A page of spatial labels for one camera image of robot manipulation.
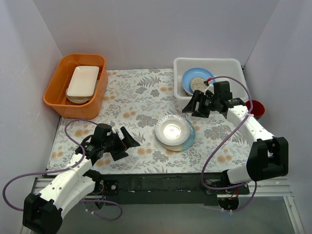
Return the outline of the aluminium frame rail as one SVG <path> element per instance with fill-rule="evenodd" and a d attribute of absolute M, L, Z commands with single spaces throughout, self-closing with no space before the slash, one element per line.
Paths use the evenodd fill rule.
<path fill-rule="evenodd" d="M 53 178 L 36 178 L 31 192 L 37 193 L 46 187 Z M 257 189 L 254 197 L 280 197 L 292 196 L 293 192 L 288 184 L 287 178 L 281 177 L 257 182 Z"/>

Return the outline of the white rectangular dish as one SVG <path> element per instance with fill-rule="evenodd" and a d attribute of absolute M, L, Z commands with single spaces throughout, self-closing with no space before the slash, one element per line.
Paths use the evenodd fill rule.
<path fill-rule="evenodd" d="M 78 66 L 75 68 L 66 94 L 70 97 L 90 97 L 94 94 L 98 78 L 98 66 Z"/>

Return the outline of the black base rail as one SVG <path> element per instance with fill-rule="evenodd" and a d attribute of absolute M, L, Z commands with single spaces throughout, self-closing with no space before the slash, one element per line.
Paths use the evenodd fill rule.
<path fill-rule="evenodd" d="M 87 199 L 106 199 L 120 205 L 135 204 L 204 204 L 217 206 L 218 199 L 235 200 L 248 195 L 248 186 L 215 191 L 202 185 L 200 173 L 116 174 L 91 171 L 96 181 Z"/>

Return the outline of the orange plastic bin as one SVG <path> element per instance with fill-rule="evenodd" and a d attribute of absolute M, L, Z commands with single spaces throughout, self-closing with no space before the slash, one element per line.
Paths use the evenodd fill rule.
<path fill-rule="evenodd" d="M 94 119 L 108 84 L 106 58 L 99 54 L 69 54 L 59 62 L 43 96 L 60 116 Z"/>

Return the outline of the floral patterned table mat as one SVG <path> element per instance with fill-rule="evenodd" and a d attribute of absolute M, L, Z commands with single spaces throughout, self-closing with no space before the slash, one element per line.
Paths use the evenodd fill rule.
<path fill-rule="evenodd" d="M 195 141 L 189 149 L 174 152 L 160 144 L 155 125 L 165 115 L 179 115 L 191 123 Z M 223 115 L 212 112 L 208 118 L 198 118 L 182 112 L 174 96 L 173 70 L 115 70 L 108 74 L 102 107 L 92 123 L 60 120 L 47 169 L 64 168 L 77 143 L 91 135 L 98 123 L 116 130 L 124 126 L 140 144 L 118 161 L 105 154 L 93 167 L 102 174 L 199 173 L 202 169 L 222 172 L 244 165 L 250 152 L 239 132 L 222 144 L 234 129 Z"/>

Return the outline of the light blue plate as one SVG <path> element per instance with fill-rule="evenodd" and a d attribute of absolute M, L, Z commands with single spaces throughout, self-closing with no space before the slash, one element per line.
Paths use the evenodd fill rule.
<path fill-rule="evenodd" d="M 191 90 L 191 80 L 195 77 L 201 77 L 207 80 L 209 78 L 213 78 L 214 76 L 210 71 L 200 67 L 195 67 L 187 70 L 182 75 L 181 84 L 185 93 L 189 96 L 193 95 L 193 91 Z"/>

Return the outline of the white fluted plate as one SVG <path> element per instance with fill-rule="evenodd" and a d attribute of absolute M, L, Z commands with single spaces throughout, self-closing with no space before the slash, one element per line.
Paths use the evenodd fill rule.
<path fill-rule="evenodd" d="M 155 125 L 157 139 L 166 145 L 184 143 L 191 135 L 189 122 L 179 115 L 165 115 Z"/>

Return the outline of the red and black mug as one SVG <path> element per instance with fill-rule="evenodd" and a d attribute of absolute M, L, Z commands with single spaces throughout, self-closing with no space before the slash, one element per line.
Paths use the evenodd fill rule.
<path fill-rule="evenodd" d="M 257 100 L 248 100 L 245 102 L 248 112 L 259 120 L 265 114 L 264 105 Z"/>

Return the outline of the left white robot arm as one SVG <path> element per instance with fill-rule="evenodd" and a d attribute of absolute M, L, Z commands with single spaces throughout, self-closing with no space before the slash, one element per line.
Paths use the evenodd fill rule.
<path fill-rule="evenodd" d="M 88 194 L 98 195 L 106 188 L 103 175 L 93 165 L 109 153 L 113 160 L 127 157 L 127 150 L 140 144 L 125 127 L 120 138 L 112 126 L 100 123 L 75 150 L 64 172 L 37 194 L 30 193 L 23 207 L 22 224 L 39 234 L 55 234 L 66 214 Z"/>

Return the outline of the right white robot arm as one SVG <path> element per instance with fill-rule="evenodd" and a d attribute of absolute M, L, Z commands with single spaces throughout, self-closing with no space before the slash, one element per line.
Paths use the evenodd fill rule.
<path fill-rule="evenodd" d="M 182 111 L 202 118 L 208 118 L 211 111 L 219 112 L 235 126 L 222 144 L 239 131 L 251 149 L 245 165 L 222 172 L 219 187 L 205 182 L 202 182 L 202 185 L 210 190 L 222 190 L 231 194 L 251 181 L 286 176 L 289 172 L 288 141 L 267 131 L 251 114 L 251 108 L 248 108 L 242 99 L 233 97 L 228 77 L 222 79 L 213 83 L 212 92 L 194 91 L 191 100 Z"/>

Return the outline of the pink plate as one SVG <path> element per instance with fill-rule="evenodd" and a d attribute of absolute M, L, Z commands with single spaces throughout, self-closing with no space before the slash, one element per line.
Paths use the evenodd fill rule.
<path fill-rule="evenodd" d="M 183 90 L 184 90 L 185 95 L 187 95 L 188 97 L 193 96 L 194 92 L 191 89 L 183 89 Z"/>

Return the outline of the cream and blue plate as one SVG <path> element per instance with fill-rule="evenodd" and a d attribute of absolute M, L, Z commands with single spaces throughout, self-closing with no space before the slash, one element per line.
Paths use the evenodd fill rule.
<path fill-rule="evenodd" d="M 192 144 L 194 143 L 194 141 L 195 141 L 195 132 L 192 131 L 192 132 L 190 132 L 190 135 L 187 138 L 187 140 L 185 142 L 183 142 L 182 144 L 179 144 L 179 145 L 176 145 L 176 146 L 169 146 L 169 145 L 166 145 L 166 144 L 164 144 L 162 142 L 160 142 L 160 144 L 164 148 L 166 148 L 167 150 L 180 152 L 180 151 L 184 151 L 184 150 L 189 149 L 192 146 Z"/>

